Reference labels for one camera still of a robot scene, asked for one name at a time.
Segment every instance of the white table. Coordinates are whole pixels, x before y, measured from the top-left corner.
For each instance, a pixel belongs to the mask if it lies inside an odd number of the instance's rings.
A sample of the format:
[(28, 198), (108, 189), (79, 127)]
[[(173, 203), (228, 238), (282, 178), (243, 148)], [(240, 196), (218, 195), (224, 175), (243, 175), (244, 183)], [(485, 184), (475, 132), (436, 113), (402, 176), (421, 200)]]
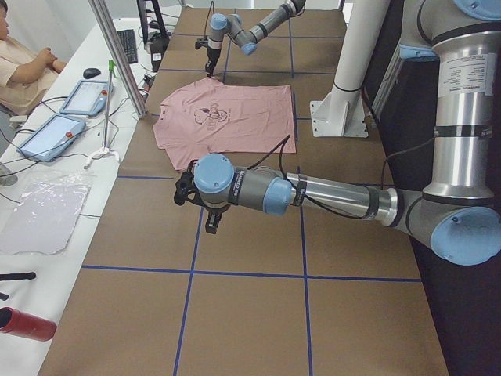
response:
[[(131, 28), (137, 31), (139, 29), (139, 20), (117, 20), (115, 27), (117, 30)], [(138, 35), (136, 37), (139, 44), (141, 38)], [(140, 83), (145, 73), (151, 73), (148, 71), (151, 69), (151, 63), (150, 55), (144, 51), (142, 43), (138, 54), (139, 63), (132, 64), (131, 69), (136, 82)], [(96, 25), (44, 99), (68, 96), (78, 80), (82, 78), (83, 70), (88, 67), (97, 67), (101, 70), (101, 75), (95, 79), (107, 80), (109, 59), (111, 59), (111, 55), (106, 47), (101, 30)], [(115, 110), (119, 103), (127, 97), (124, 85), (120, 77), (117, 76), (114, 79), (110, 111)], [(62, 104), (63, 101), (61, 100), (49, 103), (49, 106), (57, 111)], [(41, 105), (30, 116), (23, 128), (37, 129), (51, 115), (52, 111)], [(103, 119), (103, 113), (94, 119), (85, 119), (87, 127), (92, 129), (78, 137), (73, 145), (65, 150), (63, 155), (77, 153), (89, 155), (98, 150), (102, 142)], [(137, 123), (137, 115), (131, 101), (127, 100), (124, 106), (110, 120), (119, 128), (111, 148), (116, 150), (123, 158)], [(115, 127), (110, 125), (109, 139), (114, 137), (115, 132)], [(27, 132), (20, 133), (13, 140), (13, 143), (19, 145), (28, 136), (29, 133)], [(0, 161), (6, 163), (16, 159), (20, 159), (20, 155), (16, 152), (15, 147), (10, 146), (2, 155)], [(93, 161), (90, 168), (84, 170), (85, 161), (86, 157), (77, 155), (68, 158), (57, 158), (50, 163), (39, 163), (25, 172), (17, 174), (19, 180), (16, 184), (8, 187), (0, 186), (0, 193), (13, 200), (19, 200), (21, 193), (33, 179), (40, 179), (45, 175), (81, 173), (92, 178), (92, 187), (82, 214), (99, 216), (114, 184), (119, 164), (113, 157), (108, 156)], [(13, 172), (16, 172), (32, 163), (30, 161), (18, 161), (9, 163), (7, 166)], [(15, 206), (15, 203), (0, 197), (0, 229), (8, 222)], [(10, 295), (9, 300), (0, 302), (0, 306), (10, 306), (59, 322), (98, 221), (97, 218), (79, 216), (66, 249), (59, 254), (0, 255), (0, 273), (35, 271), (37, 274), (34, 280), (0, 282), (0, 291)], [(2, 376), (36, 375), (49, 350), (49, 346), (50, 341), (37, 342), (0, 334), (0, 349), (2, 349), (0, 351), (0, 374)]]

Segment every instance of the blue joint cap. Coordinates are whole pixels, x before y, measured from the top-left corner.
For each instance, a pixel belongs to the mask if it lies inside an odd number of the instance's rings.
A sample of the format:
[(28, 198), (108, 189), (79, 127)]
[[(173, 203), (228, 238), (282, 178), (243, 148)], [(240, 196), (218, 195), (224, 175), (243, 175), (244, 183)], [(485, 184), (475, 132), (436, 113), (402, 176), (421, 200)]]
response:
[(438, 55), (428, 48), (400, 45), (400, 58), (411, 61), (434, 61), (438, 60)]
[(431, 249), (457, 265), (481, 264), (501, 249), (501, 215), (484, 207), (459, 210), (435, 228)]
[(216, 194), (228, 188), (235, 169), (222, 154), (208, 154), (195, 164), (195, 185), (202, 193)]
[(290, 182), (279, 177), (274, 178), (266, 190), (263, 200), (263, 212), (273, 215), (285, 214), (291, 196), (292, 185)]
[(252, 42), (242, 46), (243, 53), (245, 53), (248, 56), (251, 55), (256, 49), (258, 49), (258, 45)]
[(214, 13), (211, 18), (211, 27), (214, 30), (223, 30), (228, 24), (228, 19), (224, 14)]
[(242, 24), (242, 17), (240, 17), (240, 14), (233, 13), (231, 16), (234, 16), (236, 18), (236, 21), (241, 25)]
[(483, 21), (501, 21), (500, 0), (454, 0), (462, 12)]

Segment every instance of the red cylinder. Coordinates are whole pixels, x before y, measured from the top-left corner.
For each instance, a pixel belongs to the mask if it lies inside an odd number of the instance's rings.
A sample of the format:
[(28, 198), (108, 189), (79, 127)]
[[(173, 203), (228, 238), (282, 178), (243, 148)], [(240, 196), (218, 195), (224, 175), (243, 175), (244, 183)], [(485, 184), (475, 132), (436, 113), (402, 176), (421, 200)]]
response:
[(0, 309), (0, 333), (16, 335), (34, 339), (36, 341), (48, 341), (54, 337), (57, 324), (53, 321), (33, 316), (17, 309), (4, 307)]

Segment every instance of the keyboard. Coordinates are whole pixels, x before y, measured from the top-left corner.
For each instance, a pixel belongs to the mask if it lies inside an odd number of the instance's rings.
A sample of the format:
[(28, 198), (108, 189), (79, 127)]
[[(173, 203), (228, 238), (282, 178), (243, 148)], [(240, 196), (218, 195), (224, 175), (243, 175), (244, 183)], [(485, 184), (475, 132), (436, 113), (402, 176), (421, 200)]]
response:
[(129, 64), (138, 62), (138, 49), (135, 46), (135, 32), (132, 29), (117, 31)]

